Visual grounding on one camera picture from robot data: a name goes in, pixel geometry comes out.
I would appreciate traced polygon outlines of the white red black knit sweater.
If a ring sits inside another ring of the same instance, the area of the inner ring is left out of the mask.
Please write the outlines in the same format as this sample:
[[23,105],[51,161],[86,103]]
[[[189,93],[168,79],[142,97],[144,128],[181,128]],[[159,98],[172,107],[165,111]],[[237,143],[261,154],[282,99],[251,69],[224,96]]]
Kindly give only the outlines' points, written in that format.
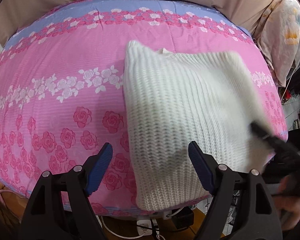
[[237,52],[174,54],[130,41],[123,91],[142,210],[167,210],[209,193],[188,156],[192,141],[234,171],[262,171],[269,160],[270,148],[250,124],[270,124]]

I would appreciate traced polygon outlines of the pink rose pattern quilt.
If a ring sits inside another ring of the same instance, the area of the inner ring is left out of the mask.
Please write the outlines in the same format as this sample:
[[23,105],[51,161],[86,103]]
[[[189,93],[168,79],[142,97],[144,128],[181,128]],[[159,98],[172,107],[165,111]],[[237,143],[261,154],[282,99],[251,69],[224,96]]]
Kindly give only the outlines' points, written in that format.
[[136,180],[123,91],[126,47],[239,53],[270,131],[287,139],[277,88],[247,31],[215,9],[168,0],[86,0],[60,7],[22,29],[0,54],[0,181],[25,197],[42,173],[82,165],[108,142],[113,157],[89,196],[97,215],[132,217]]

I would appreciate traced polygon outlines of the floral pale pillow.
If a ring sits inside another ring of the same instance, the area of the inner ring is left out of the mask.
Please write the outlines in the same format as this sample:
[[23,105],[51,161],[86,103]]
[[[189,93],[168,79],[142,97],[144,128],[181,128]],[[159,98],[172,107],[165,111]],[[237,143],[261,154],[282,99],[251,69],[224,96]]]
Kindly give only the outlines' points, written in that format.
[[290,69],[300,62],[298,0],[273,0],[261,16],[254,38],[276,85],[285,87]]

